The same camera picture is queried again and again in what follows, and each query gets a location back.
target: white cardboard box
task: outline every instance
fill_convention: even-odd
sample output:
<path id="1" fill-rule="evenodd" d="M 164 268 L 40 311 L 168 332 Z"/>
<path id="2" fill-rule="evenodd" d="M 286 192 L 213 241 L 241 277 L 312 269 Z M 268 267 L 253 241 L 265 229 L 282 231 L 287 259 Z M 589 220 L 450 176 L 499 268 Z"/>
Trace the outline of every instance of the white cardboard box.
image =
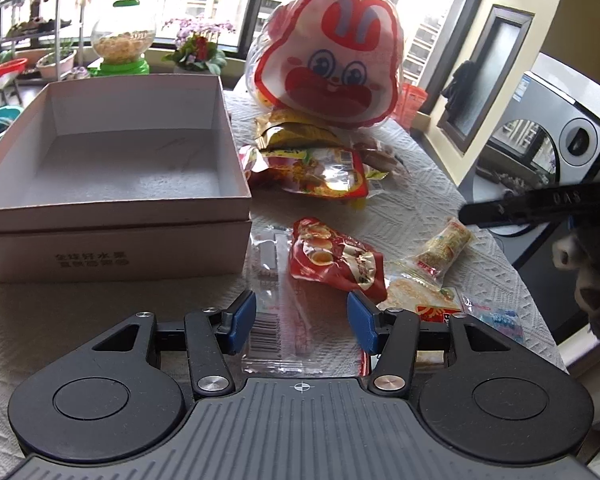
<path id="1" fill-rule="evenodd" d="M 240 272 L 250 201 L 219 78 L 52 83 L 0 141 L 0 281 Z"/>

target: red basket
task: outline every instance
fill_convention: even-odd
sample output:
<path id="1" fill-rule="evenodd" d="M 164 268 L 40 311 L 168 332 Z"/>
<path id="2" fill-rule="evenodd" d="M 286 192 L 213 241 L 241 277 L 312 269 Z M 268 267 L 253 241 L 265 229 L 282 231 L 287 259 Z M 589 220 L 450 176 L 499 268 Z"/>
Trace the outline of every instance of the red basket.
<path id="1" fill-rule="evenodd" d="M 12 59 L 11 61 L 7 61 L 6 63 L 0 64 L 0 78 L 8 74 L 9 72 L 18 72 L 22 73 L 27 66 L 27 58 L 20 57 L 18 59 Z"/>
<path id="2" fill-rule="evenodd" d="M 427 93 L 417 86 L 408 83 L 402 84 L 402 92 L 398 97 L 394 112 L 391 117 L 405 130 L 409 131 L 411 122 L 416 117 L 418 110 L 427 100 Z"/>

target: barcode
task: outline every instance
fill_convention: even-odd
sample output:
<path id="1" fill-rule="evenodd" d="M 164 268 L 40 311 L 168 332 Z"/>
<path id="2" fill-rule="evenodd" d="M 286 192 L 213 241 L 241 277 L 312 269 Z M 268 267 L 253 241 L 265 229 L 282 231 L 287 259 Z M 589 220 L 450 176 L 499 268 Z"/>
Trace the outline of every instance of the barcode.
<path id="1" fill-rule="evenodd" d="M 353 161 L 351 153 L 350 152 L 346 152 L 345 150 L 342 150 L 340 152 L 340 161 L 343 164 L 349 164 L 349 165 L 351 165 L 351 163 Z"/>
<path id="2" fill-rule="evenodd" d="M 280 357 L 280 318 L 258 312 L 249 335 L 249 357 Z"/>

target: crosshair marking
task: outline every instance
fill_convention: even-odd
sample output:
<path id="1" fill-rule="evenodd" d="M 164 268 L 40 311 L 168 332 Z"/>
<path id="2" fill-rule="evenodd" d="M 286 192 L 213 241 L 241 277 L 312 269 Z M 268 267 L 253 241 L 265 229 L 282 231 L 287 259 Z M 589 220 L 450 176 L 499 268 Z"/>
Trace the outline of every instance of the crosshair marking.
<path id="1" fill-rule="evenodd" d="M 299 392 L 305 392 L 309 388 L 315 388 L 315 386 L 309 386 L 307 383 L 298 383 L 298 384 L 294 384 L 293 386 L 289 386 L 289 387 L 293 388 L 294 390 L 297 390 Z"/>

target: washing machine door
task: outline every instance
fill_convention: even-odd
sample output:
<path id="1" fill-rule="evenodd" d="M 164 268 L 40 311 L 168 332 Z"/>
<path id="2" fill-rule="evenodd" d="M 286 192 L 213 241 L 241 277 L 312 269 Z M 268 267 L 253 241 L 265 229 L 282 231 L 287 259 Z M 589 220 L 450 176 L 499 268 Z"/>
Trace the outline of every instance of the washing machine door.
<path id="1" fill-rule="evenodd" d="M 505 122 L 491 135 L 476 161 L 473 200 L 498 200 L 560 182 L 560 157 L 552 136 L 529 119 Z M 503 237 L 519 237 L 528 225 L 490 229 Z"/>

